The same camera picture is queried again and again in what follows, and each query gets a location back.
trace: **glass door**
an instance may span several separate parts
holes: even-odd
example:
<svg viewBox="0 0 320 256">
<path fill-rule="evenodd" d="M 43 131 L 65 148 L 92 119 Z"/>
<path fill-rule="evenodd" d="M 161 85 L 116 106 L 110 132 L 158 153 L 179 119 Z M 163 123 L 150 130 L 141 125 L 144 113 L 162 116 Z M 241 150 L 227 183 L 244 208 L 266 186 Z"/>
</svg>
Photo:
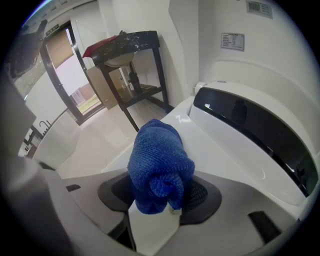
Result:
<svg viewBox="0 0 320 256">
<path fill-rule="evenodd" d="M 91 85 L 69 23 L 44 40 L 41 56 L 54 87 L 79 123 L 104 107 Z"/>
</svg>

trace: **rolled towel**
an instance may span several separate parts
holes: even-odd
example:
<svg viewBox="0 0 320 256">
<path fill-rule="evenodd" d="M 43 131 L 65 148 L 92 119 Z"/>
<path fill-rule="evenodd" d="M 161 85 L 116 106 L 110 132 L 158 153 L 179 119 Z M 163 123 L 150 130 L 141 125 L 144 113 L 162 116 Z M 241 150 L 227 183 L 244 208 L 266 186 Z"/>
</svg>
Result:
<svg viewBox="0 0 320 256">
<path fill-rule="evenodd" d="M 192 180 L 195 164 L 178 132 L 152 119 L 137 133 L 127 169 L 139 211 L 158 214 L 167 203 L 175 210 L 182 207 L 184 188 Z"/>
</svg>

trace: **wall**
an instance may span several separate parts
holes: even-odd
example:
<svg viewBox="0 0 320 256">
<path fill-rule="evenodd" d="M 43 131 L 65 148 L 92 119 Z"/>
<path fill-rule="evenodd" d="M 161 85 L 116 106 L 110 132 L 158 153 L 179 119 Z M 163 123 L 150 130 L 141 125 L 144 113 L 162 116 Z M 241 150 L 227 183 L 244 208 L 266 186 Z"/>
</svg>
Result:
<svg viewBox="0 0 320 256">
<path fill-rule="evenodd" d="M 184 8 L 187 8 L 190 4 L 192 4 L 191 8 L 195 6 L 192 1 L 186 1 L 186 7 Z M 198 70 L 196 70 L 195 78 L 192 82 L 187 80 L 183 46 L 170 17 L 169 5 L 169 0 L 112 1 L 119 30 L 124 30 L 127 33 L 148 30 L 157 31 L 169 103 L 175 107 L 192 94 L 193 83 L 198 80 Z M 151 50 L 138 52 L 134 57 L 133 64 L 141 83 L 159 86 L 156 65 Z"/>
<path fill-rule="evenodd" d="M 44 124 L 42 124 L 41 127 L 39 126 L 40 121 L 48 120 L 52 124 L 67 108 L 53 86 L 47 72 L 45 72 L 32 87 L 25 104 L 36 116 L 33 126 L 40 133 L 46 130 Z"/>
<path fill-rule="evenodd" d="M 118 35 L 120 32 L 116 20 L 114 5 L 112 0 L 97 0 L 99 4 L 100 15 L 104 25 L 107 38 Z"/>
<path fill-rule="evenodd" d="M 107 38 L 106 28 L 97 1 L 83 4 L 72 11 L 71 26 L 79 51 L 83 55 L 88 46 Z M 95 66 L 91 58 L 86 57 L 83 61 L 87 69 Z"/>
<path fill-rule="evenodd" d="M 51 20 L 49 19 L 47 25 L 45 26 L 44 34 L 46 34 L 46 32 L 52 29 L 55 25 L 59 25 L 60 27 L 64 23 L 67 23 L 68 21 L 70 21 L 70 17 L 72 13 L 73 13 L 73 9 L 70 9 L 68 11 L 61 13 L 59 16 Z"/>
<path fill-rule="evenodd" d="M 171 0 L 169 14 L 182 44 L 189 94 L 199 82 L 199 0 Z"/>
<path fill-rule="evenodd" d="M 219 61 L 246 62 L 290 79 L 318 104 L 319 65 L 312 50 L 284 11 L 273 4 L 272 14 L 273 19 L 247 13 L 244 0 L 199 0 L 199 79 L 212 81 Z M 244 51 L 221 48 L 226 32 L 245 34 Z"/>
</svg>

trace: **door frame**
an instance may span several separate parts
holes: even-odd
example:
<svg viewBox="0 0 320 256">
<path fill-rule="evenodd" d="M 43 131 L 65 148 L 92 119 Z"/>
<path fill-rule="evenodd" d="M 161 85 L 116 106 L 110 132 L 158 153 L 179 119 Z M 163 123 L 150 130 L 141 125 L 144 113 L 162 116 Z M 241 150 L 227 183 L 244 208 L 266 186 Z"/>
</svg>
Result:
<svg viewBox="0 0 320 256">
<path fill-rule="evenodd" d="M 85 77 L 87 78 L 91 88 L 93 89 L 94 93 L 96 94 L 96 96 L 98 97 L 98 99 L 100 100 L 100 104 L 93 108 L 92 110 L 90 110 L 88 113 L 86 113 L 85 115 L 83 115 L 79 109 L 77 108 L 77 106 L 72 102 L 72 100 L 70 99 L 70 97 L 68 96 L 66 90 L 64 89 L 63 85 L 61 84 L 59 77 L 56 73 L 55 67 L 51 61 L 48 49 L 47 49 L 47 42 L 56 35 L 56 33 L 61 32 L 63 30 L 69 30 L 69 34 L 70 34 L 70 38 L 71 38 L 71 42 L 72 42 L 72 46 L 73 49 L 75 51 L 75 55 L 81 65 L 82 71 L 84 72 Z M 105 105 L 103 104 L 103 101 L 101 100 L 101 98 L 99 97 L 96 89 L 92 86 L 92 82 L 90 80 L 90 77 L 87 74 L 87 67 L 85 65 L 84 60 L 82 59 L 81 53 L 79 51 L 77 42 L 76 42 L 76 38 L 71 26 L 71 22 L 68 21 L 66 23 L 64 23 L 63 25 L 61 25 L 57 30 L 55 30 L 52 34 L 48 35 L 47 37 L 45 37 L 43 39 L 43 44 L 42 47 L 40 49 L 40 54 L 41 54 L 41 58 L 45 67 L 45 70 L 47 71 L 47 74 L 55 88 L 55 90 L 57 91 L 57 93 L 59 94 L 60 98 L 63 100 L 64 104 L 67 106 L 67 108 L 71 111 L 71 113 L 75 116 L 75 118 L 77 119 L 77 123 L 79 125 L 81 125 L 85 120 L 89 119 L 91 116 L 93 116 L 95 113 L 97 113 L 98 111 L 102 110 L 103 108 L 105 108 Z"/>
</svg>

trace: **barcode sticker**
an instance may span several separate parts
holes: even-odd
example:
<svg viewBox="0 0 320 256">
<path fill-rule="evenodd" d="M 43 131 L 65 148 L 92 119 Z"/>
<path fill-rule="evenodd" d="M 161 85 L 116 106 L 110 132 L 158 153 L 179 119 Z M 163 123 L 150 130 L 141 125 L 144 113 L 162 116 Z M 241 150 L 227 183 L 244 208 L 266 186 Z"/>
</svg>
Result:
<svg viewBox="0 0 320 256">
<path fill-rule="evenodd" d="M 246 11 L 250 14 L 261 15 L 270 19 L 273 18 L 271 6 L 265 3 L 247 0 Z"/>
<path fill-rule="evenodd" d="M 221 48 L 244 51 L 245 35 L 238 33 L 222 33 Z"/>
</svg>

